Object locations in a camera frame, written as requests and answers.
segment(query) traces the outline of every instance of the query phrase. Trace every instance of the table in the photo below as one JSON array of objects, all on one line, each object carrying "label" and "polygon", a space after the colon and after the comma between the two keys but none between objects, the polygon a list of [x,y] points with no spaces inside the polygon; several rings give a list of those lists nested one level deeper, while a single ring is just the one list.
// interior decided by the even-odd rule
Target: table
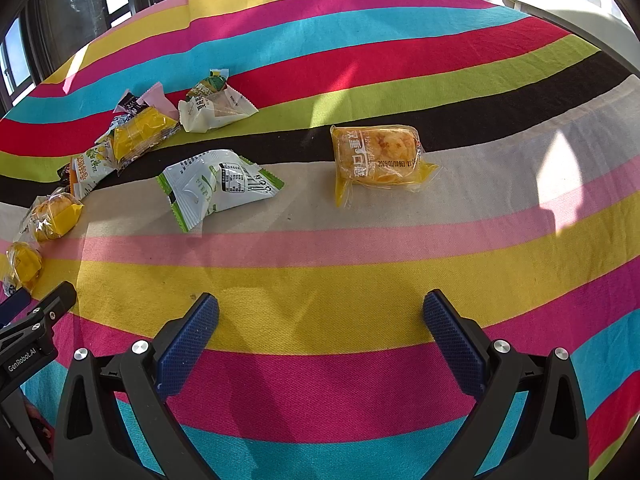
[{"label": "table", "polygon": [[[638,79],[481,0],[165,0],[0,121],[2,248],[125,88],[160,80],[177,102],[226,67],[258,114],[107,177],[44,248],[34,295],[69,280],[79,298],[59,358],[24,385],[47,420],[75,348],[121,352],[209,291],[220,325],[169,405],[221,478],[420,478],[472,407],[420,320],[439,287],[491,338],[571,352],[597,475],[640,411]],[[337,209],[332,123],[414,126],[442,170],[418,194],[358,187]],[[184,235],[152,178],[214,148],[286,186]]]}]

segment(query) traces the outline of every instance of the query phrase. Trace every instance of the black stripe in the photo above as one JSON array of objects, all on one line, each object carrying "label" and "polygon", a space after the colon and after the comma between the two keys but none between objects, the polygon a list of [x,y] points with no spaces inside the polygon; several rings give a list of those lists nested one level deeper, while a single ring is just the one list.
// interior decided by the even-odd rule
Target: black stripe
[{"label": "black stripe", "polygon": [[[437,108],[373,117],[340,126],[407,124],[420,132],[427,152],[501,139],[575,108],[615,88],[630,73],[603,52],[542,81],[510,92],[469,99]],[[120,176],[112,173],[97,189],[154,177],[165,167],[197,153],[226,148],[258,164],[334,160],[329,126],[203,140],[147,153]],[[54,183],[41,184],[0,176],[0,200],[28,207]]]}]

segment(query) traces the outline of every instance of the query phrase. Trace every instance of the black clamp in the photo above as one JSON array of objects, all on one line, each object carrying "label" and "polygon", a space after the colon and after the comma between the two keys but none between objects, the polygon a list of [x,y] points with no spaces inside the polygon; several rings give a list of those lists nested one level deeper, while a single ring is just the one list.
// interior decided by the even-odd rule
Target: black clamp
[{"label": "black clamp", "polygon": [[[23,288],[0,308],[2,324],[10,322],[31,301]],[[76,290],[63,282],[28,315],[0,329],[0,463],[2,477],[50,480],[53,465],[36,434],[20,385],[52,362],[53,326],[76,304]]]},{"label": "black clamp", "polygon": [[[220,480],[165,405],[177,394],[218,325],[218,302],[202,294],[156,338],[122,354],[76,350],[66,375],[54,444],[56,480]],[[164,476],[145,468],[120,415],[114,392],[125,392]]]},{"label": "black clamp", "polygon": [[[586,416],[565,349],[537,356],[501,339],[492,342],[437,289],[424,298],[423,316],[460,389],[477,401],[423,480],[588,478]],[[514,395],[523,391],[527,400],[502,461],[477,475]]]},{"label": "black clamp", "polygon": [[62,282],[25,318],[0,329],[0,402],[58,357],[53,326],[75,304],[74,286]]}]

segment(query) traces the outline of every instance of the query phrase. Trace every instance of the metal screw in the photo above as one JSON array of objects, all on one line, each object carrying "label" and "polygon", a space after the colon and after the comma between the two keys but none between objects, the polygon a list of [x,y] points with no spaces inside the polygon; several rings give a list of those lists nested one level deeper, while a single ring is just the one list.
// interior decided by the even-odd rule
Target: metal screw
[{"label": "metal screw", "polygon": [[554,354],[558,359],[562,359],[562,361],[566,361],[569,358],[569,352],[567,352],[564,348],[559,346],[554,350]]},{"label": "metal screw", "polygon": [[89,355],[89,351],[86,348],[79,348],[74,352],[74,359],[76,361],[82,361],[85,357]]},{"label": "metal screw", "polygon": [[501,354],[506,354],[509,350],[511,350],[511,345],[504,339],[498,339],[498,341],[494,342],[494,348],[495,351],[500,352]]},{"label": "metal screw", "polygon": [[133,350],[134,354],[143,354],[149,350],[149,343],[141,339],[140,341],[133,343],[131,350]]}]

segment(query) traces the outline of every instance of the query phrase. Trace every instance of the blue gripper pad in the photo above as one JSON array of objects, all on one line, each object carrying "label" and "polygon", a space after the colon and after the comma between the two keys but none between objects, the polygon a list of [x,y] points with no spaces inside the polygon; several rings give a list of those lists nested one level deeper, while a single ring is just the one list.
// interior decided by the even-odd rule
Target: blue gripper pad
[{"label": "blue gripper pad", "polygon": [[26,288],[19,288],[0,303],[0,328],[12,322],[31,303],[31,294]]},{"label": "blue gripper pad", "polygon": [[163,401],[169,396],[180,393],[193,366],[218,326],[220,316],[218,300],[211,294],[201,295],[191,310],[193,312],[169,343],[156,365],[156,391]]},{"label": "blue gripper pad", "polygon": [[479,400],[486,387],[486,364],[465,336],[458,313],[444,294],[432,290],[424,297],[422,317],[462,392]]}]

